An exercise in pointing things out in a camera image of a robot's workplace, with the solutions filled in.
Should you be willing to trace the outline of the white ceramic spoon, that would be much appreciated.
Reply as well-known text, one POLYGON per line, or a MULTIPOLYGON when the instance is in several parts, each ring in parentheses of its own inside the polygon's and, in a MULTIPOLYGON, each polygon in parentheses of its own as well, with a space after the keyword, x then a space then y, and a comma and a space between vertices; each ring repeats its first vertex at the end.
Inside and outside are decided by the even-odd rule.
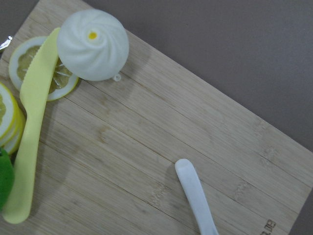
POLYGON ((200 234, 217 235, 210 207, 193 164, 188 159, 180 159, 175 163, 175 171, 195 216, 200 234))

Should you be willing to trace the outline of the white toy bun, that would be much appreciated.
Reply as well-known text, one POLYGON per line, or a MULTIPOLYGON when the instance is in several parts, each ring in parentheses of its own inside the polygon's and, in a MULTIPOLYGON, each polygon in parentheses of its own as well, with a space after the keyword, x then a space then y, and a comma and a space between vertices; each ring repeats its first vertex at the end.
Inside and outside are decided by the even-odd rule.
POLYGON ((114 78, 129 55, 129 39, 122 23, 98 9, 78 11, 62 24, 59 58, 74 75, 89 81, 114 78))

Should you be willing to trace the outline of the lemon slice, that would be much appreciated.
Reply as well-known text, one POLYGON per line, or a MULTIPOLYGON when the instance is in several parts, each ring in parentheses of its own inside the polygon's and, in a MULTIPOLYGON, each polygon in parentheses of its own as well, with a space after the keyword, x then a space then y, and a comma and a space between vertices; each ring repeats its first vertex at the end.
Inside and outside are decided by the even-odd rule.
MULTIPOLYGON (((17 90, 21 89, 28 67, 40 46, 46 40, 45 36, 31 38, 20 44, 12 53, 9 61, 9 77, 17 90)), ((71 73, 58 60, 51 81, 48 101, 55 101, 70 93, 79 82, 79 77, 71 73)))

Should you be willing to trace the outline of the yellow plastic knife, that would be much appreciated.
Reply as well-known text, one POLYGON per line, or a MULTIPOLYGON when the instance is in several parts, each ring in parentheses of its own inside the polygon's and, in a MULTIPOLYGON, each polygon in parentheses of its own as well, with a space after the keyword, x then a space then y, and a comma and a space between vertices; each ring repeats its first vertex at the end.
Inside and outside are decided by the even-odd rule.
POLYGON ((26 111, 26 123, 15 158, 14 183, 3 206, 3 219, 11 224, 24 222, 30 215, 37 152, 47 97, 58 61, 57 37, 54 29, 32 60, 20 90, 20 100, 26 111))

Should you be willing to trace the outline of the lemon half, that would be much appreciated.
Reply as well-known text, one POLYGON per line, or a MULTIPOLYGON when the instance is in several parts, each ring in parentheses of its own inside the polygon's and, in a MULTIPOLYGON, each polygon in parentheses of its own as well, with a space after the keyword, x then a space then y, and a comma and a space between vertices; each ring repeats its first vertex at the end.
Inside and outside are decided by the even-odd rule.
POLYGON ((17 151, 25 126, 25 117, 10 90, 0 84, 0 146, 9 155, 17 151))

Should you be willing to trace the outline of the green lime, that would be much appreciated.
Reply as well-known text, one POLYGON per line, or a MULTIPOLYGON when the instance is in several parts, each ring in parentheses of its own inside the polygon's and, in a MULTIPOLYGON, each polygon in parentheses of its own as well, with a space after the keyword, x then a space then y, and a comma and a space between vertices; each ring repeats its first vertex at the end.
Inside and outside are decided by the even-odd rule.
POLYGON ((11 159, 4 148, 0 148, 0 210, 8 200, 14 182, 11 159))

